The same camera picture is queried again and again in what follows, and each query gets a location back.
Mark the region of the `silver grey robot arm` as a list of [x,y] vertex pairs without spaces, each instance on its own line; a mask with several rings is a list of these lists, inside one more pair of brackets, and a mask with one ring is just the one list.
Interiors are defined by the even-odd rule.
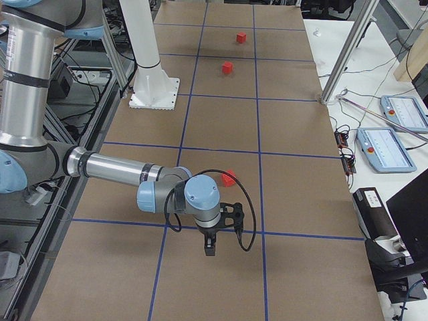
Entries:
[[9,24],[1,103],[1,192],[12,193],[46,179],[95,177],[137,187],[136,202],[151,213],[190,214],[215,253],[223,222],[217,185],[186,168],[104,156],[43,136],[55,41],[101,39],[101,1],[3,1]]

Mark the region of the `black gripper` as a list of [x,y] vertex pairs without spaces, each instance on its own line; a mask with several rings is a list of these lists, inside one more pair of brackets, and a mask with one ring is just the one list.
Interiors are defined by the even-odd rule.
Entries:
[[198,230],[204,235],[204,251],[206,256],[215,256],[215,244],[217,232],[223,229],[223,224],[218,223],[212,227],[198,226]]

